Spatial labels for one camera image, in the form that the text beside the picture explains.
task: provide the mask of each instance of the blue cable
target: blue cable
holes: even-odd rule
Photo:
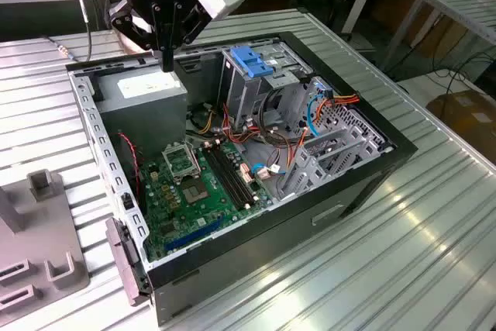
[[[324,95],[316,95],[309,103],[307,106],[307,124],[309,129],[312,131],[314,136],[318,136],[319,133],[317,132],[317,129],[315,129],[313,123],[312,123],[312,116],[310,115],[312,113],[312,104],[317,101],[319,98],[324,98]]]
[[[265,164],[263,163],[257,163],[257,164],[254,164],[253,167],[251,167],[251,173],[252,174],[255,174],[255,172],[259,169],[259,168],[264,168],[265,167]]]

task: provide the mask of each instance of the aluminum extrusion table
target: aluminum extrusion table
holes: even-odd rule
[[[413,45],[429,31],[440,14],[449,16],[472,33],[489,43],[496,44],[496,0],[415,0],[387,47],[387,55],[381,63],[382,71],[387,67],[399,44],[405,38],[408,28],[425,4],[431,5],[434,11],[429,16],[429,21],[418,33]]]
[[[496,322],[494,166],[309,14],[213,22],[198,42],[292,31],[389,119],[418,152],[362,209],[195,306],[165,329],[484,329]],[[84,34],[57,38],[78,57]],[[95,58],[122,54],[94,34]],[[90,285],[2,331],[153,329],[132,308],[105,220],[112,215],[58,51],[45,40],[0,44],[0,183],[59,171]]]

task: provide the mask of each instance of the red wire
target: red wire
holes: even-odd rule
[[[128,144],[129,149],[131,150],[131,154],[133,155],[133,162],[134,162],[134,173],[136,175],[136,199],[140,197],[140,176],[138,175],[139,169],[138,169],[138,160],[136,158],[136,147],[133,145],[130,139],[124,134],[124,133],[119,133],[119,136],[121,136]]]

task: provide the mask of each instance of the yellow wire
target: yellow wire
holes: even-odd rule
[[[349,96],[334,96],[334,98],[352,98],[355,97],[356,95],[349,95]]]
[[[203,127],[203,129],[201,131],[198,131],[199,134],[204,134],[204,133],[207,133],[208,130],[210,129],[210,126],[212,125],[212,117],[214,115],[214,112],[211,110],[210,111],[210,115],[208,116],[208,121],[207,121],[207,124],[205,124],[205,127]]]

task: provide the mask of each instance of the motherboard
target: motherboard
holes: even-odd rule
[[[145,220],[150,261],[249,217],[273,202],[262,184],[246,182],[241,154],[231,143],[210,149],[168,147],[144,164]]]

